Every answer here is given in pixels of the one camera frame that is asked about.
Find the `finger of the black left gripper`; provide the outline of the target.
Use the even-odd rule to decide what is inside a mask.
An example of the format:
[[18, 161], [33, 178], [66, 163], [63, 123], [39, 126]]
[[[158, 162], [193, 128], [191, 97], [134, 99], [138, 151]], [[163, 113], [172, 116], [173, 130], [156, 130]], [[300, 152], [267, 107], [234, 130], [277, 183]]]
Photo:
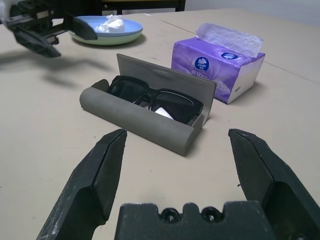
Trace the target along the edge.
[[98, 36], [94, 29], [90, 27], [85, 21], [70, 15], [64, 15], [64, 29], [67, 32], [73, 32], [77, 36], [85, 40], [97, 40]]
[[47, 58], [58, 58], [61, 53], [42, 35], [26, 30], [23, 27], [14, 29], [14, 37], [18, 44], [30, 51]]

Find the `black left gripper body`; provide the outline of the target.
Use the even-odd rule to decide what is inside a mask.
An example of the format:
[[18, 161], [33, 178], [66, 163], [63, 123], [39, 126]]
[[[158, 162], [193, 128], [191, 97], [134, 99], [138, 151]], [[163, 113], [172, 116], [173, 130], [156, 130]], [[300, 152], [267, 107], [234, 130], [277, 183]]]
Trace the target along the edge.
[[13, 32], [26, 30], [51, 38], [67, 31], [64, 22], [53, 24], [55, 18], [55, 11], [49, 3], [14, 3], [6, 18], [6, 26]]

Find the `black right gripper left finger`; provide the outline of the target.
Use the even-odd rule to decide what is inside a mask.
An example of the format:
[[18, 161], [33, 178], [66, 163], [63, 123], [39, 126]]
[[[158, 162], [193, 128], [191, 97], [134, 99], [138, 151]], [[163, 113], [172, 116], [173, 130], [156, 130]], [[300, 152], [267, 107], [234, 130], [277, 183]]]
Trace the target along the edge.
[[71, 173], [40, 230], [39, 240], [90, 240], [111, 215], [120, 180], [126, 129], [104, 135]]

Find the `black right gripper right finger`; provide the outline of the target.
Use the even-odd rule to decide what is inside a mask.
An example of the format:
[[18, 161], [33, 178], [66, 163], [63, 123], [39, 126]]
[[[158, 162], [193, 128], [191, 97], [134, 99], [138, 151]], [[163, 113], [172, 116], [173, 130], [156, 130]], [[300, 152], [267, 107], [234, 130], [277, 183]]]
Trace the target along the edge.
[[268, 144], [253, 133], [228, 131], [240, 186], [258, 201], [279, 240], [318, 240], [320, 207]]

